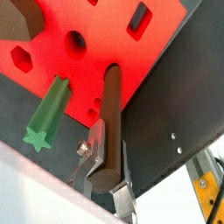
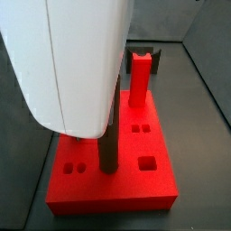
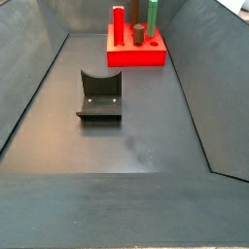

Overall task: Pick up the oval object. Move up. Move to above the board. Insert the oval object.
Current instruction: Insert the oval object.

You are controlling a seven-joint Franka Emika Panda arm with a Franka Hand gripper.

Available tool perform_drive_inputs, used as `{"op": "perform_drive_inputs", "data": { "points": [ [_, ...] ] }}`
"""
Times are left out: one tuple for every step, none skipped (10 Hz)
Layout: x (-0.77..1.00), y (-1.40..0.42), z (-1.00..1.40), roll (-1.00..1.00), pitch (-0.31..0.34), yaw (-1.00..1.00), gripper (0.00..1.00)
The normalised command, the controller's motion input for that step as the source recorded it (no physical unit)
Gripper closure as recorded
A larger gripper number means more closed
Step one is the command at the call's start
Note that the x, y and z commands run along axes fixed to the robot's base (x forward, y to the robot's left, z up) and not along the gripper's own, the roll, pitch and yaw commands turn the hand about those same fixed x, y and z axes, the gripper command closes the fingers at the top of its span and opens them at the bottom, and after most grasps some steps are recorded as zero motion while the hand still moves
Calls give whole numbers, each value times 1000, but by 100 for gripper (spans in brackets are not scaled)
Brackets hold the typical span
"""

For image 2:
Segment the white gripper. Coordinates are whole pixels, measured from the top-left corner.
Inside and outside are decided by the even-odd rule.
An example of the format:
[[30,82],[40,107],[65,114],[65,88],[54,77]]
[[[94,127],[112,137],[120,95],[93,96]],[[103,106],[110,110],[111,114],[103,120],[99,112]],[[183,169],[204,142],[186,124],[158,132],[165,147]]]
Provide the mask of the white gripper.
[[0,33],[39,124],[104,134],[133,10],[134,0],[0,0]]

